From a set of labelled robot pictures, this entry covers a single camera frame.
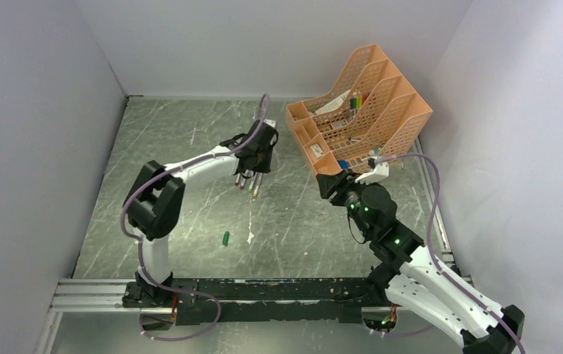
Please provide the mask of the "white pen green tip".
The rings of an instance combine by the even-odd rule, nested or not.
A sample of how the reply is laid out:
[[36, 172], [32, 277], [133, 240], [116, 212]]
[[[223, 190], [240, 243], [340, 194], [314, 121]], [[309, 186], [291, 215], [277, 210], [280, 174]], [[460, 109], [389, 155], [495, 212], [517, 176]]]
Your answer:
[[253, 189], [254, 189], [254, 187], [255, 187], [256, 177], [257, 177], [257, 175], [254, 174], [254, 175], [250, 178], [249, 188], [248, 188], [248, 191], [249, 191], [249, 192], [252, 192]]

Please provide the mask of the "white pen yellow tip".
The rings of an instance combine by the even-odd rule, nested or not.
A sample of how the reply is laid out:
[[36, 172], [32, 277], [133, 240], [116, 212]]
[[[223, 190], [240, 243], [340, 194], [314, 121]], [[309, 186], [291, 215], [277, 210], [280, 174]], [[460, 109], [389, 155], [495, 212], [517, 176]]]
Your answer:
[[263, 174], [258, 173], [258, 176], [255, 179], [254, 187], [252, 188], [252, 197], [253, 198], [257, 198], [257, 196], [259, 194], [259, 189], [260, 189], [260, 186], [261, 186], [261, 183], [262, 183], [262, 179], [263, 179]]

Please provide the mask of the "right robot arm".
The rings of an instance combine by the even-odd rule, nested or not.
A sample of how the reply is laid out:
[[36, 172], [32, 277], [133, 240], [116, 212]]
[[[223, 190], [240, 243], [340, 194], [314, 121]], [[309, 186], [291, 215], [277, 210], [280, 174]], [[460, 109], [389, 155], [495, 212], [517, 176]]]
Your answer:
[[463, 353], [520, 350], [525, 315], [480, 293], [433, 254], [424, 240], [396, 217], [398, 206], [379, 183], [346, 170], [316, 177], [320, 195], [344, 207], [381, 261], [367, 277], [367, 298], [413, 311], [448, 335]]

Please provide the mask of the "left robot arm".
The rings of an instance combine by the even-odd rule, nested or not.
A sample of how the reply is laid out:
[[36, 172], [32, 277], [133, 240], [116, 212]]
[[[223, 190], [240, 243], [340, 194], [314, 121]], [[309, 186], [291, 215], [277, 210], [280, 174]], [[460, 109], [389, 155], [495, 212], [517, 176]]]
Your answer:
[[173, 298], [168, 235], [178, 223], [185, 194], [227, 176], [246, 180], [269, 173], [277, 141], [275, 123], [265, 119], [202, 155], [174, 164], [152, 160], [143, 165], [123, 203], [120, 223], [139, 247], [136, 283], [153, 306]]

